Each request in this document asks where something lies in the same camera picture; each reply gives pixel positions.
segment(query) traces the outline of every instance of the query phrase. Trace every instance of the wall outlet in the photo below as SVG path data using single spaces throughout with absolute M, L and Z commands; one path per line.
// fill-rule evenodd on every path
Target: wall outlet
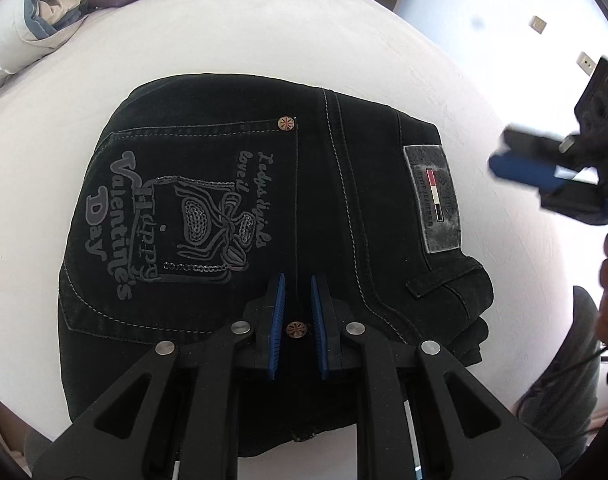
M 530 28 L 536 30 L 539 34 L 544 31 L 546 25 L 548 25 L 548 23 L 542 20 L 539 16 L 533 16 L 533 18 L 530 20 Z
M 597 63 L 591 60 L 588 54 L 585 52 L 582 52 L 577 58 L 577 64 L 588 75 L 592 75 L 592 73 L 595 71 L 595 67 L 597 66 Z

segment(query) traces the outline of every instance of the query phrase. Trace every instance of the person's leg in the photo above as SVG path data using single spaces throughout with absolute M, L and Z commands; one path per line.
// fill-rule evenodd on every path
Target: person's leg
M 564 374 L 539 389 L 553 374 L 594 354 L 599 342 L 594 335 L 597 307 L 586 290 L 573 287 L 573 322 L 557 355 L 520 404 L 518 418 L 530 428 L 569 469 L 586 447 L 590 415 L 597 405 L 599 360 Z

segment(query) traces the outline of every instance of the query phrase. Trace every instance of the metal screw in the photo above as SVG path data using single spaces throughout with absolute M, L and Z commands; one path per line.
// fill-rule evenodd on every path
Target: metal screw
M 424 354 L 437 355 L 440 350 L 441 346 L 439 346 L 439 343 L 435 341 L 424 341 L 421 344 L 421 351 L 423 351 Z
M 559 145 L 559 153 L 566 153 L 570 150 L 570 147 L 575 143 L 575 139 L 572 136 L 566 137 L 562 140 L 562 143 Z
M 230 326 L 230 329 L 233 334 L 246 334 L 251 331 L 251 325 L 246 321 L 236 321 Z
M 306 332 L 308 332 L 308 327 L 301 321 L 293 321 L 286 327 L 286 333 L 293 339 L 299 339 L 300 337 L 305 336 Z
M 155 352 L 160 355 L 172 354 L 175 351 L 175 343 L 172 341 L 160 341 L 155 345 Z
M 366 327 L 360 322 L 353 321 L 346 325 L 346 332 L 351 335 L 362 335 L 364 332 L 366 332 Z

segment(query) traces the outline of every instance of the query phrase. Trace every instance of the white wall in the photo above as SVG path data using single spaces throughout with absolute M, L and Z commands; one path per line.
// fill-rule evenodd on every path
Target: white wall
M 594 0 L 399 0 L 395 11 L 460 64 L 503 121 L 560 135 L 578 128 L 572 110 L 588 82 L 580 52 L 608 57 L 608 22 Z M 542 35 L 529 27 L 533 15 L 548 22 Z M 558 225 L 573 283 L 599 304 L 608 228 Z

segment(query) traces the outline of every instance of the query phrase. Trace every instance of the white bed sheet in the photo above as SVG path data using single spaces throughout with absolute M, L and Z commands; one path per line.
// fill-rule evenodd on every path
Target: white bed sheet
M 2 402 L 49 438 L 69 425 L 58 271 L 86 165 L 132 89 L 203 72 L 330 88 L 437 125 L 455 180 L 462 248 L 484 264 L 495 292 L 484 314 L 484 361 L 471 370 L 513 404 L 572 320 L 554 222 L 532 191 L 488 175 L 503 124 L 455 62 L 371 0 L 141 0 L 89 16 L 62 48 L 11 78 L 0 90 Z M 354 479 L 354 428 L 243 460 L 241 478 L 277 470 L 291 479 Z

